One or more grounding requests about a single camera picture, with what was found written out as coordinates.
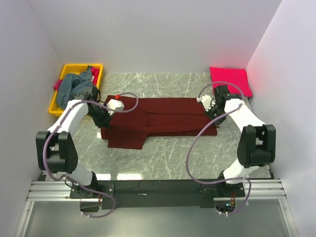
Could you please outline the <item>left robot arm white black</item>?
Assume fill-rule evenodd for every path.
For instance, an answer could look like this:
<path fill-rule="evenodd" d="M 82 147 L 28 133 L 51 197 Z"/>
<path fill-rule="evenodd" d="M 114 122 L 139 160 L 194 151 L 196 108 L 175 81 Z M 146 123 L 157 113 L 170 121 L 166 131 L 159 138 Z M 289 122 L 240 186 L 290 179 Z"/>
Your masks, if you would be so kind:
<path fill-rule="evenodd" d="M 90 116 L 98 128 L 107 127 L 114 114 L 124 109 L 124 104 L 116 99 L 99 102 L 99 94 L 95 86 L 88 86 L 81 94 L 71 96 L 56 123 L 36 135 L 40 170 L 53 181 L 71 183 L 74 191 L 82 192 L 87 198 L 104 197 L 105 193 L 100 189 L 96 174 L 79 165 L 73 135 L 86 116 Z"/>

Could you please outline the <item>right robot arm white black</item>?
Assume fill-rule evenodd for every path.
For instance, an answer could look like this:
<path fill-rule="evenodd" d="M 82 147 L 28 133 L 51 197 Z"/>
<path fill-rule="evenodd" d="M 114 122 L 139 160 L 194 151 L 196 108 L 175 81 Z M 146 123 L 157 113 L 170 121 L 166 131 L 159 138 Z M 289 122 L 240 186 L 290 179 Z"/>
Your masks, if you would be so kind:
<path fill-rule="evenodd" d="M 220 81 L 213 90 L 213 97 L 202 94 L 197 97 L 212 125 L 219 127 L 227 117 L 231 117 L 241 131 L 237 158 L 220 173 L 219 182 L 215 184 L 217 193 L 222 197 L 236 191 L 250 173 L 274 162 L 276 153 L 276 128 L 265 124 L 252 113 L 245 104 L 246 96 L 240 88 L 232 93 L 229 86 L 228 82 Z"/>

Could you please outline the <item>dark red t-shirt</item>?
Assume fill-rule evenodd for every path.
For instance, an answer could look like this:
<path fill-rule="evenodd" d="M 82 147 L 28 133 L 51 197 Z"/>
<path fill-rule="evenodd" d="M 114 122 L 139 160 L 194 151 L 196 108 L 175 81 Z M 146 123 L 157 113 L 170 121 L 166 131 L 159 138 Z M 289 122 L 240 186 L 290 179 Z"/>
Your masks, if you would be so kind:
<path fill-rule="evenodd" d="M 122 96 L 129 113 L 115 113 L 101 128 L 109 148 L 140 150 L 148 137 L 196 136 L 210 121 L 195 98 L 140 98 Z"/>

